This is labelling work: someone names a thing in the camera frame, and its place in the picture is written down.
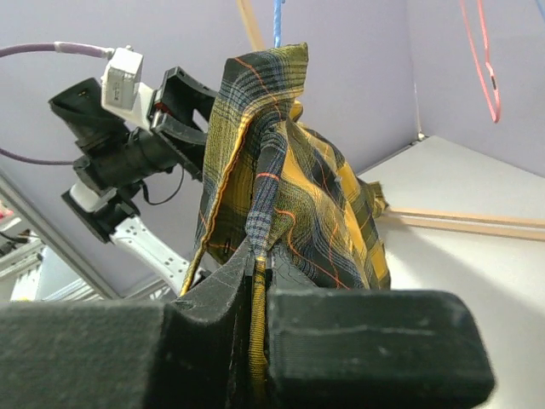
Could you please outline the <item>pink hanger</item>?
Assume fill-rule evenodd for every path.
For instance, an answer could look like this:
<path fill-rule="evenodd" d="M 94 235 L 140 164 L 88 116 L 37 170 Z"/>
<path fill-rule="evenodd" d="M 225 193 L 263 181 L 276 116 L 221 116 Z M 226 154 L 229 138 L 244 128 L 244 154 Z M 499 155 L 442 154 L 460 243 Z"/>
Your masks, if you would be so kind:
<path fill-rule="evenodd" d="M 495 69 L 491 63 L 491 46 L 488 33 L 488 27 L 485 18 L 485 7 L 482 0 L 477 0 L 477 10 L 479 17 L 479 28 L 482 37 L 482 57 L 479 57 L 475 42 L 473 40 L 472 29 L 468 18 L 467 5 L 464 0 L 459 1 L 462 19 L 465 26 L 465 31 L 468 38 L 468 44 L 479 83 L 488 107 L 491 121 L 498 124 L 502 117 L 502 98 L 499 90 Z"/>

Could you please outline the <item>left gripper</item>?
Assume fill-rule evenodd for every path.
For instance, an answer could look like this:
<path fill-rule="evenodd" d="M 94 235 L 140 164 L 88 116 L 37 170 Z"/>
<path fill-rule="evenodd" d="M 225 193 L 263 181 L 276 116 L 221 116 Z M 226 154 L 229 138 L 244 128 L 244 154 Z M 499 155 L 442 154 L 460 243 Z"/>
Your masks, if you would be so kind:
<path fill-rule="evenodd" d="M 176 66 L 157 89 L 138 86 L 127 121 L 137 129 L 123 146 L 123 180 L 140 181 L 179 164 L 201 180 L 207 132 L 193 119 L 209 121 L 216 92 Z"/>

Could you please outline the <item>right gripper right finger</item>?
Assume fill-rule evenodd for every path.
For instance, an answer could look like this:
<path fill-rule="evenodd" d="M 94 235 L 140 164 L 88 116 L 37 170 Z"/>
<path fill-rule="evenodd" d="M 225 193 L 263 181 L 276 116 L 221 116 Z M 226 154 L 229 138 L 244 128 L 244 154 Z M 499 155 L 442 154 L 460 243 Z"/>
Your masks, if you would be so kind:
<path fill-rule="evenodd" d="M 445 291 L 319 288 L 272 254 L 268 382 L 277 408 L 473 408 L 496 386 L 467 305 Z"/>

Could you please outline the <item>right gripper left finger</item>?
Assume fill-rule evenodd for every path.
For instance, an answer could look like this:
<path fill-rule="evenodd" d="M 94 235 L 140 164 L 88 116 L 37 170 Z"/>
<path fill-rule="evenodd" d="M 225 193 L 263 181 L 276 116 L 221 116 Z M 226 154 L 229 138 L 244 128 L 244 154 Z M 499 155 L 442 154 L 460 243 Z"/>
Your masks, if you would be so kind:
<path fill-rule="evenodd" d="M 245 408 L 248 244 L 173 302 L 5 302 L 4 408 Z"/>

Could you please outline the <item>yellow plaid shirt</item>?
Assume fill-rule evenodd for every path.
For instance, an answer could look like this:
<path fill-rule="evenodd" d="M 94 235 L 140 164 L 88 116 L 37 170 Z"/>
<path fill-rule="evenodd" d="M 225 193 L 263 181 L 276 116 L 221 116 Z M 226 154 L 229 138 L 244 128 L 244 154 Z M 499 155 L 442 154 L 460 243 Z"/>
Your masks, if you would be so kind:
<path fill-rule="evenodd" d="M 307 76 L 305 43 L 228 59 L 212 106 L 204 149 L 203 193 L 194 275 L 204 254 L 224 263 L 248 241 L 254 257 L 250 379 L 261 393 L 266 264 L 284 245 L 315 285 L 381 289 L 391 285 L 376 220 L 382 187 L 356 177 L 343 154 L 293 113 Z"/>

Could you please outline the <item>blue hanger yellow shirt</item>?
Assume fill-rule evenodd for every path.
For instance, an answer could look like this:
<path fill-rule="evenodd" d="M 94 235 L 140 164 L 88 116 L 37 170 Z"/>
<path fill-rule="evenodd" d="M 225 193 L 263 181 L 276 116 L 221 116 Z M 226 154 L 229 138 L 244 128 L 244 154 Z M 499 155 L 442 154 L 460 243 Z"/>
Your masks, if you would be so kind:
<path fill-rule="evenodd" d="M 279 48 L 282 43 L 282 8 L 285 0 L 273 1 L 273 47 Z"/>

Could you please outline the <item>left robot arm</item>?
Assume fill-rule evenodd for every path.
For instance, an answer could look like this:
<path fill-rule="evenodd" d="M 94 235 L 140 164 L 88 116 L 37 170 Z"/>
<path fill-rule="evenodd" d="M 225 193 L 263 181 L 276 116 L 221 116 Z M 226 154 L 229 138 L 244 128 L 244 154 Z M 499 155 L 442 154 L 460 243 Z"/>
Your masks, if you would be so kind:
<path fill-rule="evenodd" d="M 149 195 L 147 177 L 176 166 L 202 181 L 207 134 L 193 114 L 208 120 L 216 92 L 171 68 L 158 89 L 140 84 L 130 130 L 129 115 L 101 106 L 101 91 L 99 82 L 88 78 L 49 100 L 83 153 L 72 165 L 78 180 L 62 198 L 99 241 L 132 254 L 180 293 L 188 260 L 152 233 L 132 199 Z"/>

